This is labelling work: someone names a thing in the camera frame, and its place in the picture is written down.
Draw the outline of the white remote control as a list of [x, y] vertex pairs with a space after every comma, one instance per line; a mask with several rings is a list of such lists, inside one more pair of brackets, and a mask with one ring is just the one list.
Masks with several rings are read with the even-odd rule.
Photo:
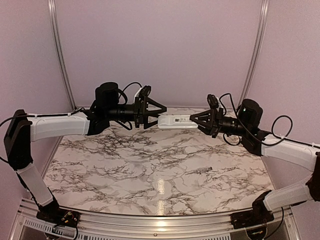
[[197, 129], [198, 124], [190, 120], [190, 115], [161, 115], [157, 127], [162, 130]]

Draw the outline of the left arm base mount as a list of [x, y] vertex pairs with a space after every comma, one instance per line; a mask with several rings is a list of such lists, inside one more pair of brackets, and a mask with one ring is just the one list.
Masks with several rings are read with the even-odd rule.
[[69, 209], [39, 210], [36, 218], [58, 226], [75, 228], [78, 226], [80, 213]]

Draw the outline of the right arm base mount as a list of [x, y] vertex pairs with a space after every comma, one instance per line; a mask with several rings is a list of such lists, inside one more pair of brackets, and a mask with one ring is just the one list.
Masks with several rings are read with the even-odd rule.
[[255, 215], [253, 210], [235, 212], [230, 215], [231, 224], [234, 229], [253, 227], [273, 221], [274, 215], [270, 212]]

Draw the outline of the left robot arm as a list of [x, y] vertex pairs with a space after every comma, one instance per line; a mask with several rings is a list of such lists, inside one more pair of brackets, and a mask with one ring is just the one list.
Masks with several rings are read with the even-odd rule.
[[71, 135], [95, 136], [109, 128], [111, 121], [121, 126], [128, 123], [127, 130], [140, 126], [148, 129], [158, 123], [156, 120], [149, 122], [149, 118], [158, 118], [167, 110], [151, 99], [150, 93], [151, 86], [141, 87], [129, 104], [117, 83], [106, 82], [95, 89], [95, 100], [89, 109], [40, 115], [19, 109], [7, 119], [10, 124], [3, 139], [7, 163], [34, 197], [39, 211], [51, 222], [60, 222], [63, 211], [33, 164], [31, 143]]

